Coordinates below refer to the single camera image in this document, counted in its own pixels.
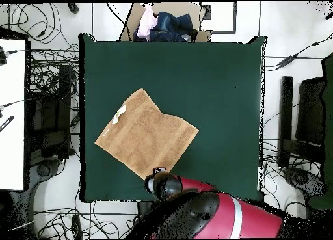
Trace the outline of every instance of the green tablecloth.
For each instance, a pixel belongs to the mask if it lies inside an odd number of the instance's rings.
[[[257,173],[263,42],[95,42],[81,34],[85,201],[153,200],[140,177],[94,144],[124,100],[140,88],[163,113],[199,129],[171,173],[208,182],[236,197],[261,200]]]

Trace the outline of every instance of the pink cloth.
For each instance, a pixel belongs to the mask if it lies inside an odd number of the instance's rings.
[[[144,12],[144,14],[141,17],[137,36],[140,38],[145,38],[145,39],[149,40],[150,29],[152,29],[153,27],[155,27],[157,25],[158,17],[155,18],[153,16],[153,10],[152,10],[151,5],[146,4],[145,7],[146,7],[146,11]]]

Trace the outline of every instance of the pile of clothes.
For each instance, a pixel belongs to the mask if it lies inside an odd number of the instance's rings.
[[[135,42],[194,42],[198,31],[193,29],[190,14],[175,17],[167,12],[154,14],[152,7],[146,10],[133,34]]]

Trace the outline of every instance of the cardboard box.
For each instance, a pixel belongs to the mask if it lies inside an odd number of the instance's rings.
[[[189,13],[193,29],[196,29],[198,31],[195,42],[208,42],[210,40],[213,31],[199,31],[200,24],[206,13],[204,7],[190,2],[162,2],[154,3],[152,9],[155,14],[163,11],[171,13],[175,17],[179,17]],[[133,33],[137,29],[145,10],[146,9],[140,3],[132,4],[132,7],[129,10],[127,16],[127,21],[125,22],[125,26],[119,38],[120,41],[129,41],[127,27],[130,37],[133,38]]]

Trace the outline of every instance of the brown towel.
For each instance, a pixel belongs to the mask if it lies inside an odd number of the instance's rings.
[[[155,167],[170,172],[198,130],[177,116],[163,114],[143,89],[125,102],[118,123],[107,124],[95,144],[145,179]]]

